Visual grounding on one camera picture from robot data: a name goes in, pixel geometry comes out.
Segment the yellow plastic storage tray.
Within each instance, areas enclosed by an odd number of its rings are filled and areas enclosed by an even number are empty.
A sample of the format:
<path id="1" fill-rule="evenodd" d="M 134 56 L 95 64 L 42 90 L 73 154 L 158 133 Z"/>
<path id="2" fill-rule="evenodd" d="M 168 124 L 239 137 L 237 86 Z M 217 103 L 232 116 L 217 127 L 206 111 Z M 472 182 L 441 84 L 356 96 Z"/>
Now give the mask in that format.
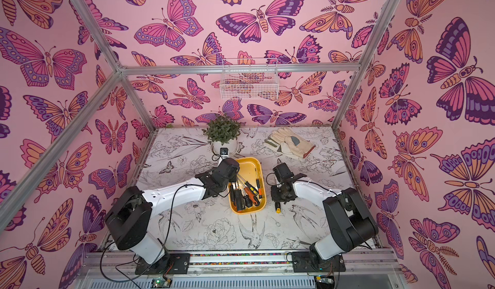
<path id="1" fill-rule="evenodd" d="M 234 204 L 233 183 L 231 183 L 229 185 L 229 190 L 230 190 L 230 194 L 229 194 L 230 195 L 230 197 L 229 197 L 230 203 L 229 204 L 230 204 L 231 210 L 238 215 L 257 213 L 257 212 L 261 211 L 267 203 L 267 190 L 266 190 L 265 185 L 264 185 L 264 177 L 263 177 L 263 173 L 262 173 L 261 163 L 254 157 L 240 158 L 240 159 L 237 159 L 237 161 L 240 164 L 240 171 L 238 172 L 238 174 L 250 174 L 250 173 L 253 173 L 255 171 L 255 169 L 258 170 L 258 173 L 260 176 L 260 183 L 261 183 L 263 199 L 261 199 L 260 205 L 258 207 L 252 206 L 249 209 L 245 208 L 244 210 L 237 212 L 235 204 Z M 238 180 L 238 178 L 237 178 L 236 182 L 238 183 L 238 186 L 242 190 L 241 182 Z"/>

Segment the green leafy plant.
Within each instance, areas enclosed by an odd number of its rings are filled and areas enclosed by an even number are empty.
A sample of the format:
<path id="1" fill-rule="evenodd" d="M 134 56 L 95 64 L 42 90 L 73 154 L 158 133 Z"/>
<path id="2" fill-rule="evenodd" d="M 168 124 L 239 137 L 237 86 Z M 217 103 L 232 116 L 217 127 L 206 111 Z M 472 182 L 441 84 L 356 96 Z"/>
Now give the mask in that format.
<path id="1" fill-rule="evenodd" d="M 232 118 L 219 116 L 208 123 L 207 128 L 202 130 L 211 142 L 219 142 L 222 145 L 237 139 L 241 134 L 241 124 Z"/>

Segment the black grey screwdriver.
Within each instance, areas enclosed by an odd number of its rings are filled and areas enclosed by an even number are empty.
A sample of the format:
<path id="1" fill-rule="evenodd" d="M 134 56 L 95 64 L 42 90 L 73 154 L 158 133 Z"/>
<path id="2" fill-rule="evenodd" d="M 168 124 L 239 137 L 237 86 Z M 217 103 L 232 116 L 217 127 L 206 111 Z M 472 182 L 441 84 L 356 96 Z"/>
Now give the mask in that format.
<path id="1" fill-rule="evenodd" d="M 249 209 L 253 206 L 253 202 L 250 197 L 251 192 L 246 186 L 246 184 L 243 182 L 241 183 L 241 188 L 242 188 L 243 199 L 245 201 L 245 206 L 247 209 Z"/>

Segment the white plastic plant pot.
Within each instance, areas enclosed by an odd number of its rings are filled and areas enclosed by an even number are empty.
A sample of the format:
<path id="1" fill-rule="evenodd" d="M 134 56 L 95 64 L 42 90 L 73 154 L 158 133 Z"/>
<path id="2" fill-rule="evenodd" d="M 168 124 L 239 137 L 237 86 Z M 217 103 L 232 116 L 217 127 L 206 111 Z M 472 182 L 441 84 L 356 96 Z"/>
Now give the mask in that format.
<path id="1" fill-rule="evenodd" d="M 238 140 L 236 138 L 229 140 L 227 143 L 222 143 L 219 141 L 212 142 L 211 144 L 212 151 L 216 155 L 220 155 L 220 150 L 225 148 L 228 150 L 228 156 L 233 156 L 238 149 Z"/>

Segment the small orange precision screwdriver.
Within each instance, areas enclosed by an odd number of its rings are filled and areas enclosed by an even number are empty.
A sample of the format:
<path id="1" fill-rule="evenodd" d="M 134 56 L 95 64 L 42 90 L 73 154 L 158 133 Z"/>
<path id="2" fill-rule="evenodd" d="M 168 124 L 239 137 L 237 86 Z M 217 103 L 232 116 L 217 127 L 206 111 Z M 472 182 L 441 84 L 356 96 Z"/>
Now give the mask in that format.
<path id="1" fill-rule="evenodd" d="M 258 197 L 259 197 L 259 200 L 261 201 L 261 199 L 263 199 L 263 196 L 262 196 L 262 189 L 261 189 L 261 183 L 260 183 L 260 176 L 259 176 L 257 169 L 255 169 L 255 172 L 256 172 L 256 184 L 257 184 Z"/>

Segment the cream green work glove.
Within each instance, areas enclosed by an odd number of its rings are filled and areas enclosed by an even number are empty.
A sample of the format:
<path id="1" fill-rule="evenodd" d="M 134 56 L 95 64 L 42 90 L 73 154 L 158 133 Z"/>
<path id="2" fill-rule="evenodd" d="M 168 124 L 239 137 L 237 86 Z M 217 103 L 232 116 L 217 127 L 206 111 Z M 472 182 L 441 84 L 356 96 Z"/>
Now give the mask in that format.
<path id="1" fill-rule="evenodd" d="M 268 137 L 264 140 L 263 145 L 268 149 L 277 152 L 278 154 L 287 156 L 293 159 L 302 159 L 301 156 L 295 154 L 286 142 L 277 142 L 272 137 Z"/>

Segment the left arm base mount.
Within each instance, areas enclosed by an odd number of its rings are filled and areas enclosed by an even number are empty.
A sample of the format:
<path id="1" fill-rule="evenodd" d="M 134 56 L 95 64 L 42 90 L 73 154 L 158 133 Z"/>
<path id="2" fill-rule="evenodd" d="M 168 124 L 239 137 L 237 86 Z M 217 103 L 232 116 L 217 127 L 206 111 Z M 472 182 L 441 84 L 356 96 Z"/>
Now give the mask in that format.
<path id="1" fill-rule="evenodd" d="M 144 259 L 140 258 L 136 265 L 135 274 L 144 275 L 184 275 L 188 273 L 190 253 L 169 253 L 158 260 L 157 263 L 149 265 Z"/>

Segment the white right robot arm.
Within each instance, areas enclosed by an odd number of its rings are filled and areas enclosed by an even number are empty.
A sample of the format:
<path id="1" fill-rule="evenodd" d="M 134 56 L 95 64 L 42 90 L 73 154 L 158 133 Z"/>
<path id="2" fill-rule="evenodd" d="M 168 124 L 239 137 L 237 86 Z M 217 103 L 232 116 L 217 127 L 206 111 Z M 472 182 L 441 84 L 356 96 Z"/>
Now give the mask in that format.
<path id="1" fill-rule="evenodd" d="M 279 213 L 281 205 L 303 199 L 324 210 L 329 234 L 309 247 L 308 261 L 319 267 L 359 246 L 378 234 L 378 226 L 359 192 L 350 187 L 332 190 L 306 180 L 305 174 L 294 174 L 285 164 L 273 168 L 277 179 L 271 184 L 271 198 Z"/>

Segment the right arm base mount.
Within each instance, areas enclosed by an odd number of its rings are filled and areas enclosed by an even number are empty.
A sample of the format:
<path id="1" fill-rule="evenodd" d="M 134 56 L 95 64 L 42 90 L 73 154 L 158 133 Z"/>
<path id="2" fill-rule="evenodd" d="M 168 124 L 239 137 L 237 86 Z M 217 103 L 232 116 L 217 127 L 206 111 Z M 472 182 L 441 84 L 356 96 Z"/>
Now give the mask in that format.
<path id="1" fill-rule="evenodd" d="M 341 255 L 329 259 L 322 259 L 315 250 L 290 252 L 294 272 L 297 273 L 330 273 L 345 272 L 346 267 Z"/>

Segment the black yellow Deli screwdriver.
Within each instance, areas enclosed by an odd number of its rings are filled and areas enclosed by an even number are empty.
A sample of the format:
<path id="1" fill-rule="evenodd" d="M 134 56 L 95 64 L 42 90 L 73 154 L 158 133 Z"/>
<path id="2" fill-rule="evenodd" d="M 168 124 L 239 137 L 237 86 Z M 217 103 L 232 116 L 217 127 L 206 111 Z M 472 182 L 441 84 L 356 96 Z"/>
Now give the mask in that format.
<path id="1" fill-rule="evenodd" d="M 281 203 L 280 202 L 275 202 L 275 211 L 277 214 L 281 213 Z"/>

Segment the aluminium frame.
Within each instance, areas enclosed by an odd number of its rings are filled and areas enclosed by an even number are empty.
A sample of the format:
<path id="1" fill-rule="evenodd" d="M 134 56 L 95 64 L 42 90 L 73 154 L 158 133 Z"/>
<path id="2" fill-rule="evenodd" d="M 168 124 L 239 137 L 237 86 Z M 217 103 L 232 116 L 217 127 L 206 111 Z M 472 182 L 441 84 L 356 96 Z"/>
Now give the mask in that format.
<path id="1" fill-rule="evenodd" d="M 36 158 L 80 114 L 117 68 L 118 80 L 48 177 L 8 222 L 1 243 L 42 230 L 64 201 L 82 231 L 86 197 L 109 206 L 121 193 L 88 183 L 131 156 L 132 173 L 158 128 L 202 126 L 228 115 L 243 126 L 329 124 L 335 114 L 310 103 L 336 76 L 317 69 L 333 49 L 361 52 L 358 31 L 387 0 L 1 0 L 1 196 L 19 186 Z M 218 83 L 231 58 L 278 60 L 277 100 L 224 100 Z"/>

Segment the orange handled screwdriver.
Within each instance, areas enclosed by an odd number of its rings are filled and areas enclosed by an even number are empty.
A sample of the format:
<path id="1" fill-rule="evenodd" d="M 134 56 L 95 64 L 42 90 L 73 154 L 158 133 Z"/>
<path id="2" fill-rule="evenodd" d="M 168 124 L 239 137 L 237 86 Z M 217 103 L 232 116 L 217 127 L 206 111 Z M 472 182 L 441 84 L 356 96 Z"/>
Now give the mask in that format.
<path id="1" fill-rule="evenodd" d="M 258 196 L 254 196 L 252 193 L 250 194 L 250 197 L 251 197 L 251 200 L 253 202 L 253 206 L 258 207 L 260 205 L 259 197 Z"/>

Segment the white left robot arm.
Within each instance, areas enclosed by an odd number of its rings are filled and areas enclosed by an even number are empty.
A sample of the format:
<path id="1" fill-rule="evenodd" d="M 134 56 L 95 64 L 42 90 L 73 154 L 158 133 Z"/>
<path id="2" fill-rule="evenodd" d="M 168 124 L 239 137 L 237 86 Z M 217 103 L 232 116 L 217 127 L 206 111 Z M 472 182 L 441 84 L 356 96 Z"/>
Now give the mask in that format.
<path id="1" fill-rule="evenodd" d="M 168 255 L 165 242 L 154 237 L 150 220 L 176 206 L 218 197 L 237 177 L 240 164 L 232 158 L 189 180 L 161 189 L 127 188 L 107 212 L 104 223 L 119 250 L 131 250 L 149 265 Z"/>

